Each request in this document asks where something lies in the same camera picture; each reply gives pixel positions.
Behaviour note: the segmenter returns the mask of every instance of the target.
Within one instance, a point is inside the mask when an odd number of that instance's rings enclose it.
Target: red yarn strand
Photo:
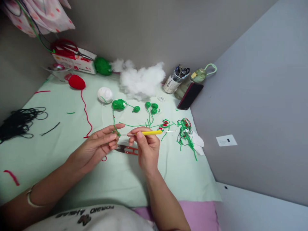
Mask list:
[[[40,93],[40,92],[50,92],[50,91],[37,91],[35,94]]]
[[[16,184],[17,186],[19,186],[19,183],[18,183],[17,178],[15,177],[15,175],[14,175],[11,171],[9,171],[9,170],[4,170],[3,172],[7,172],[7,173],[13,178],[13,181],[15,182],[15,184]]]
[[[93,128],[93,127],[92,127],[92,124],[89,122],[88,113],[87,113],[87,111],[86,111],[86,103],[84,102],[83,97],[82,97],[82,91],[83,91],[83,89],[81,90],[81,99],[82,99],[82,101],[83,101],[83,103],[84,103],[84,111],[85,111],[86,116],[87,116],[87,121],[88,121],[89,125],[91,126],[91,130],[88,132],[87,136],[84,137],[84,138],[86,139],[86,138],[89,138],[89,134],[90,134],[90,132],[92,131],[92,128]]]

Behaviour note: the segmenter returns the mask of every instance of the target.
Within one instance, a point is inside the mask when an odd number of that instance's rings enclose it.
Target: red yarn ball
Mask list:
[[[78,75],[72,75],[68,80],[68,84],[75,89],[83,90],[86,87],[86,83]]]

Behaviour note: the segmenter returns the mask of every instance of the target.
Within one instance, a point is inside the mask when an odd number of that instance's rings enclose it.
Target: hand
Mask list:
[[[117,129],[125,127],[124,124],[116,124]],[[118,147],[119,136],[111,133],[115,130],[113,125],[103,128],[92,135],[67,159],[65,164],[75,171],[86,174],[94,169],[111,150]]]
[[[129,138],[129,146],[132,146],[134,141],[138,144],[138,161],[139,166],[146,176],[157,174],[158,154],[160,140],[156,135],[144,136],[142,132],[152,131],[147,127],[138,127],[131,130],[128,134],[136,134]]]

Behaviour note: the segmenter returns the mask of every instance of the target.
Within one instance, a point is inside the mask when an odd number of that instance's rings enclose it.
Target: red yarn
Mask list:
[[[35,92],[35,94],[40,93],[40,92],[49,92],[49,91],[37,91]]]
[[[75,88],[78,90],[83,90],[86,87],[86,83],[78,75],[72,75],[70,79],[68,80],[68,83],[72,88]]]
[[[91,126],[91,130],[88,132],[87,136],[84,137],[84,138],[89,138],[89,134],[92,131],[92,124],[89,122],[88,114],[87,114],[87,111],[86,111],[86,103],[84,102],[83,97],[82,97],[82,90],[81,90],[81,99],[82,99],[82,101],[84,103],[84,111],[85,111],[85,113],[87,115],[87,121],[88,121],[89,125]]]
[[[7,172],[7,173],[13,178],[13,181],[15,182],[15,184],[16,184],[17,186],[19,186],[19,183],[18,183],[17,178],[15,177],[15,175],[14,175],[11,171],[9,171],[9,170],[4,170],[3,172]]]

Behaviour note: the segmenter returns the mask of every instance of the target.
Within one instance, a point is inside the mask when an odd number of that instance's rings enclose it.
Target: bottle handle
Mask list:
[[[206,67],[204,68],[204,71],[206,71],[206,69],[207,69],[210,65],[211,65],[215,70],[214,70],[213,72],[211,72],[211,73],[206,74],[206,75],[214,74],[214,73],[216,73],[216,71],[217,71],[217,67],[215,66],[215,64],[207,64]]]

